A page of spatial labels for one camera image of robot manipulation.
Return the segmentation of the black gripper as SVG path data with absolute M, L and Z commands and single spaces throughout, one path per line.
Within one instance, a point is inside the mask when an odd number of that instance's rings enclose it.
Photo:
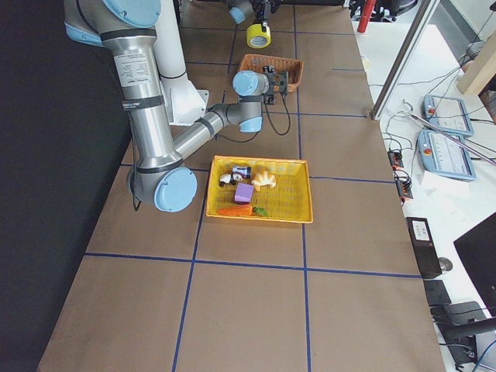
M 279 94 L 283 99 L 285 99 L 288 94 L 288 72 L 282 71 L 277 73 L 275 70 L 274 74 L 265 75 L 269 82 L 269 88 L 265 93 L 265 104 L 274 105 L 276 101 L 276 94 Z
M 251 2 L 255 19 L 260 20 L 260 27 L 263 32 L 268 31 L 268 19 L 281 6 L 281 0 L 253 0 Z

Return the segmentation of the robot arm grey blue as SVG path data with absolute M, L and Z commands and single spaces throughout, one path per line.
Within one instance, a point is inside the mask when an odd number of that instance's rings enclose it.
M 240 24 L 244 22 L 248 16 L 254 14 L 254 24 L 260 24 L 262 30 L 265 31 L 268 27 L 268 20 L 282 5 L 281 0 L 225 0 L 229 14 L 236 22 Z
M 268 64 L 235 75 L 236 103 L 210 105 L 188 78 L 171 1 L 67 1 L 64 11 L 72 40 L 112 52 L 132 131 L 135 206 L 185 209 L 198 182 L 184 161 L 226 126 L 261 131 L 263 105 L 288 91 L 288 72 Z

